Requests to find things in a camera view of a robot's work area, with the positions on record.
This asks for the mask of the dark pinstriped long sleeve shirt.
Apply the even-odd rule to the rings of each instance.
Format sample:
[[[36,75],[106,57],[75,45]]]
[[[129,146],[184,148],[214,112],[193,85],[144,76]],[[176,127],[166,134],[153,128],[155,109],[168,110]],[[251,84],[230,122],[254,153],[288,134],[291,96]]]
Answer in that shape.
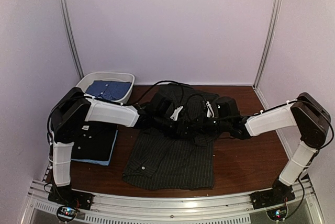
[[[212,189],[214,141],[218,133],[190,139],[170,138],[162,131],[140,131],[122,172],[124,182],[147,190]]]

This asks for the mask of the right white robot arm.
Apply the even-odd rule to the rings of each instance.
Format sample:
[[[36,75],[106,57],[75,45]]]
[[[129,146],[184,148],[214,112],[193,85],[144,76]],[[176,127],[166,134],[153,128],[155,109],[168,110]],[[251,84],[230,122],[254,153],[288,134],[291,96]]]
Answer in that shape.
[[[298,128],[300,143],[268,194],[275,204],[288,196],[288,187],[310,166],[319,151],[330,144],[328,134],[334,135],[329,113],[308,93],[252,116],[239,115],[235,108],[225,105],[209,111],[208,117],[196,121],[195,130],[228,132],[243,140],[282,128]]]

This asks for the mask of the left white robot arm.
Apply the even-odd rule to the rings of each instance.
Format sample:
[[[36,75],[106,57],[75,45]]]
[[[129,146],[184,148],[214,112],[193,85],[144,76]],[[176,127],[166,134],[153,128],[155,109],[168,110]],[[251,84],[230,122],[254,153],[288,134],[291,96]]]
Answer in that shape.
[[[121,103],[83,93],[79,87],[72,88],[52,109],[47,121],[55,197],[64,205],[75,201],[71,184],[70,166],[72,149],[80,131],[87,131],[90,122],[121,125],[128,128],[153,127],[174,137],[184,137],[191,121],[183,119],[186,105],[178,103],[167,115],[163,104],[154,100],[141,104],[139,100]]]

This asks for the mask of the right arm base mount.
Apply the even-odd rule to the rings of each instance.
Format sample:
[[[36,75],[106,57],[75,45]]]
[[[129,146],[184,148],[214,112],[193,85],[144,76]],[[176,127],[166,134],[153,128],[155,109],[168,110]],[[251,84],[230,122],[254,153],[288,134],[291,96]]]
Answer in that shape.
[[[253,209],[266,208],[271,221],[284,221],[288,215],[287,202],[295,199],[292,186],[276,180],[270,189],[256,191],[250,195]]]

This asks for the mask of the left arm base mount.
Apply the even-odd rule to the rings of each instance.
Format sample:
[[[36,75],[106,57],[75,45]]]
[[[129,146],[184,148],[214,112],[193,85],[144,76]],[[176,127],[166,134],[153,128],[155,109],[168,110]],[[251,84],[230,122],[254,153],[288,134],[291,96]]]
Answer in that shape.
[[[72,189],[71,184],[67,186],[52,185],[48,200],[59,204],[56,217],[63,223],[73,221],[81,210],[90,210],[93,194]]]

